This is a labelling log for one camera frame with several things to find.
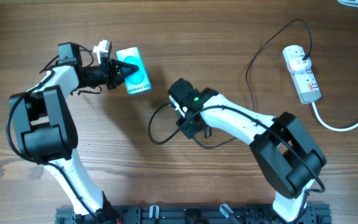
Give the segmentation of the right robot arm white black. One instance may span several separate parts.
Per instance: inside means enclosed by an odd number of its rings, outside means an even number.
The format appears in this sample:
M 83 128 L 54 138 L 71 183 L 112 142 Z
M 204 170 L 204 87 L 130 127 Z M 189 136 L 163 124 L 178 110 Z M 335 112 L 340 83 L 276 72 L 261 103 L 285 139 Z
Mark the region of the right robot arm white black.
M 248 145 L 267 182 L 275 189 L 274 212 L 285 222 L 297 222 L 313 192 L 313 182 L 326 158 L 298 118 L 256 113 L 229 101 L 211 88 L 198 91 L 183 78 L 168 89 L 178 113 L 177 126 L 188 139 L 200 131 L 223 130 Z

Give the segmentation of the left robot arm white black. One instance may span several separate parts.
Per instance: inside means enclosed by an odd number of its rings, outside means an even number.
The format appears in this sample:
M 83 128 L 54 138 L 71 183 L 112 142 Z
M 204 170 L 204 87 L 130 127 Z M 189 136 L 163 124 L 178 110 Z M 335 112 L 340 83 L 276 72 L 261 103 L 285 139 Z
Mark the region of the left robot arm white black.
M 73 42 L 59 44 L 58 55 L 43 68 L 43 79 L 10 97 L 7 141 L 19 157 L 43 166 L 56 178 L 72 202 L 73 223 L 122 223 L 79 158 L 78 133 L 66 99 L 74 91 L 92 93 L 101 85 L 116 88 L 139 67 L 111 59 L 111 43 L 106 40 L 93 50 L 97 66 L 83 66 L 84 50 Z

